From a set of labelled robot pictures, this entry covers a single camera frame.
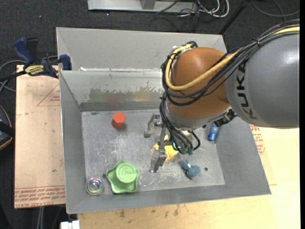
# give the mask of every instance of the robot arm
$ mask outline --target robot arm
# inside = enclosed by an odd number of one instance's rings
[[[299,20],[276,25],[230,53],[174,49],[162,65],[160,114],[173,137],[192,153],[183,131],[220,122],[233,111],[244,121],[274,128],[299,126]]]

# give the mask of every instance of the metal bracket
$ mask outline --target metal bracket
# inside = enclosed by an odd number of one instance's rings
[[[160,145],[158,149],[155,149],[153,154],[152,154],[152,159],[151,159],[151,168],[150,172],[158,172],[159,167],[162,167],[166,158],[167,154],[165,152],[164,147],[169,144],[169,138],[164,140],[166,135],[166,128],[162,126],[161,130],[161,136],[160,136]]]

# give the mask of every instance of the brown cardboard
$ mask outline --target brown cardboard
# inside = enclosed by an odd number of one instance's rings
[[[65,203],[59,80],[16,82],[15,208]]]

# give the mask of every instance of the black carpet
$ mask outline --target black carpet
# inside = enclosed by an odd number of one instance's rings
[[[229,0],[230,13],[225,18],[211,19],[203,16],[181,19],[175,15],[149,12],[88,11],[87,0],[0,0],[0,65],[18,59],[12,44],[20,37],[37,37],[41,56],[55,55],[56,27],[103,28],[133,31],[168,31],[218,34],[243,0]],[[300,8],[300,0],[254,0],[257,6],[271,14],[290,14]],[[300,13],[285,19],[299,19]],[[228,50],[249,43],[270,27],[283,22],[283,17],[262,14],[250,2],[224,34]],[[0,78],[14,72],[14,66],[0,72]],[[15,89],[15,80],[9,87]],[[15,94],[4,89],[0,105],[8,112],[13,126]],[[36,228],[39,209],[13,208],[14,143],[0,152],[0,228]],[[44,225],[51,228],[59,207],[46,207]],[[61,209],[58,221],[67,220]]]

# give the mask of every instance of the green bottle cap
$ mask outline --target green bottle cap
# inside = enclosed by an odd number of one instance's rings
[[[130,163],[120,161],[106,175],[114,193],[134,192],[137,188],[139,171]]]

